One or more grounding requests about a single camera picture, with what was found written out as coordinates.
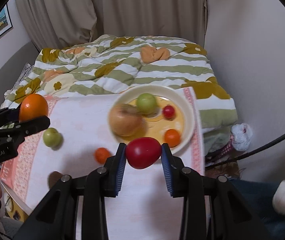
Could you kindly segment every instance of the red tomato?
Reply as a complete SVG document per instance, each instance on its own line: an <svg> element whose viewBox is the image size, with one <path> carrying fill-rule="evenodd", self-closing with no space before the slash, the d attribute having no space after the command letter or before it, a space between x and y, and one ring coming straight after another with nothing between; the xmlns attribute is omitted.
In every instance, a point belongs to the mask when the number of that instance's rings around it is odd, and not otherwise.
<svg viewBox="0 0 285 240"><path fill-rule="evenodd" d="M151 137L137 138L126 147L126 158L130 166L141 170L154 164L161 156L160 143Z"/></svg>
<svg viewBox="0 0 285 240"><path fill-rule="evenodd" d="M163 108L162 112L163 112L163 116L168 120L172 120L175 118L176 112L175 112L175 109L173 108L173 106L171 106L171 105L165 106Z"/></svg>

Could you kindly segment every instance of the onion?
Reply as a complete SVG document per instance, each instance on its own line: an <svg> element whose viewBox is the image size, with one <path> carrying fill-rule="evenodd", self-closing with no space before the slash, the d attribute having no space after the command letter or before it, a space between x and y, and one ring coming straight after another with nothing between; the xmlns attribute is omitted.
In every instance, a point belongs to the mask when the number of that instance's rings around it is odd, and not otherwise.
<svg viewBox="0 0 285 240"><path fill-rule="evenodd" d="M142 116L135 106L120 104L109 112L111 130L119 136L131 136L142 125Z"/></svg>

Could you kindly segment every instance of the cherry tomato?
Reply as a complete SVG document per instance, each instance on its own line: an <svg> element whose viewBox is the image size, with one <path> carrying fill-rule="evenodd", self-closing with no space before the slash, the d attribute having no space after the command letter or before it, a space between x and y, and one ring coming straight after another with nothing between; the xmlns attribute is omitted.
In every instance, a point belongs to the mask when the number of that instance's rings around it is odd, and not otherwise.
<svg viewBox="0 0 285 240"><path fill-rule="evenodd" d="M168 120L174 119L176 115L176 111L171 105L165 106L162 110L162 113L163 113L163 116Z"/></svg>
<svg viewBox="0 0 285 240"><path fill-rule="evenodd" d="M106 160L111 157L110 151L106 148L98 148L95 153L95 159L100 164L105 164Z"/></svg>
<svg viewBox="0 0 285 240"><path fill-rule="evenodd" d="M125 154L130 166L141 170L149 167L161 156L160 143L151 137L137 138L128 143Z"/></svg>
<svg viewBox="0 0 285 240"><path fill-rule="evenodd" d="M164 134L164 141L168 143L170 148L173 148L180 144L180 134L175 129L169 129Z"/></svg>

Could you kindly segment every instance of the small orange fruit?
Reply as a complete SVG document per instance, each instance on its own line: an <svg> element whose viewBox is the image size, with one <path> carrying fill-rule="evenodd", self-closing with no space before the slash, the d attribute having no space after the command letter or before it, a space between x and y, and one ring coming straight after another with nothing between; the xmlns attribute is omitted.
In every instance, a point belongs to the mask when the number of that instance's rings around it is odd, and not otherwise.
<svg viewBox="0 0 285 240"><path fill-rule="evenodd" d="M95 159L100 164L105 164L106 160L111 157L110 151L106 148L98 148L95 153Z"/></svg>
<svg viewBox="0 0 285 240"><path fill-rule="evenodd" d="M19 121L24 122L40 116L48 116L48 103L42 95L31 94L20 105Z"/></svg>
<svg viewBox="0 0 285 240"><path fill-rule="evenodd" d="M170 148L173 148L180 144L180 134L175 129L169 129L164 134L164 141Z"/></svg>

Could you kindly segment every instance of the small green apple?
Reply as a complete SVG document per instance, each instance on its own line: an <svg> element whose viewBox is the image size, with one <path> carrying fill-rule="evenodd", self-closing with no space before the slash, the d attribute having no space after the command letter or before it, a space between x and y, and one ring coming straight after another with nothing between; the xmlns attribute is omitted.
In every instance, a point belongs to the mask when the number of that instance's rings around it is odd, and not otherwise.
<svg viewBox="0 0 285 240"><path fill-rule="evenodd" d="M47 147L57 147L62 141L62 135L53 127L48 128L43 134L44 144Z"/></svg>
<svg viewBox="0 0 285 240"><path fill-rule="evenodd" d="M143 93L138 96L136 105L142 114L153 114L158 106L156 97L149 93Z"/></svg>

